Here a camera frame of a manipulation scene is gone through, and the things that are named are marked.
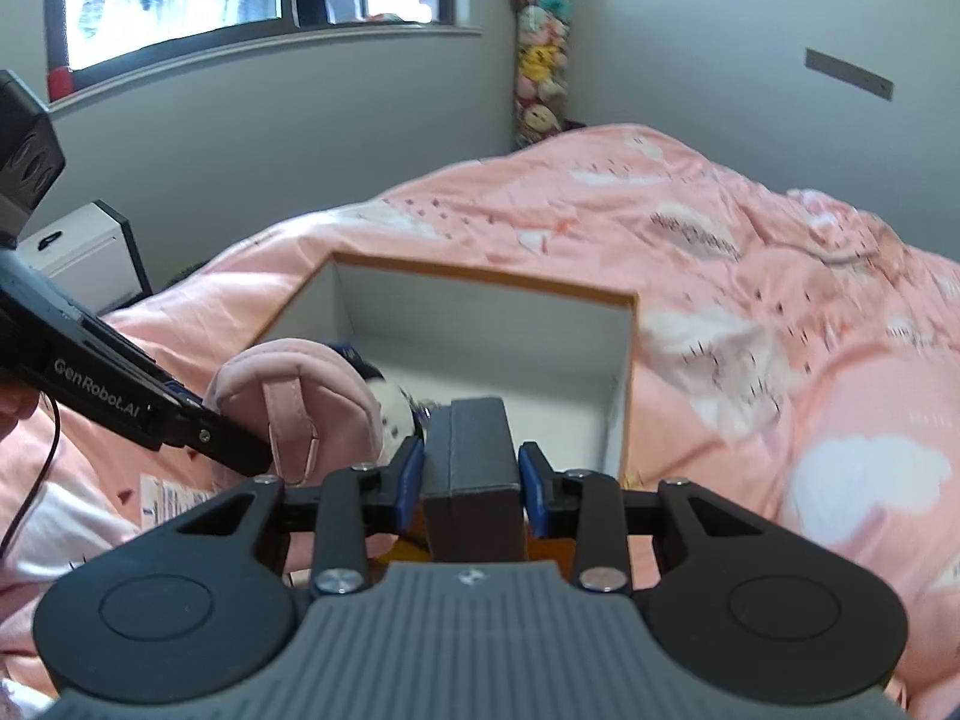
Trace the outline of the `person's left hand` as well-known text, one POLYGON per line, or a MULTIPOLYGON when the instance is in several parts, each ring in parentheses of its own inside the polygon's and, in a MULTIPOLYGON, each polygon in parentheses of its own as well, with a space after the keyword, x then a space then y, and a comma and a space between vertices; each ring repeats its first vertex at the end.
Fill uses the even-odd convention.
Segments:
POLYGON ((21 382, 0 382, 0 439, 13 433, 20 422, 32 417, 39 403, 39 392, 21 382))

